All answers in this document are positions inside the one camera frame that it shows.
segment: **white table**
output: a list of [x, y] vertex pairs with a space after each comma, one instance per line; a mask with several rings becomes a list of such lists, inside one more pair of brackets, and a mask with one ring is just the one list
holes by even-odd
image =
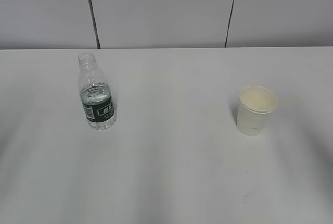
[[[333, 223], [333, 48], [93, 50], [117, 120], [85, 119], [85, 50], [0, 51], [0, 223]], [[247, 85], [279, 105], [249, 138]]]

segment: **paper cup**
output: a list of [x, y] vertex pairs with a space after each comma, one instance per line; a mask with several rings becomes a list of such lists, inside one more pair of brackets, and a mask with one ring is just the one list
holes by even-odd
[[248, 136], [259, 135], [276, 108], [276, 96], [264, 87], [249, 86], [240, 92], [239, 101], [238, 130]]

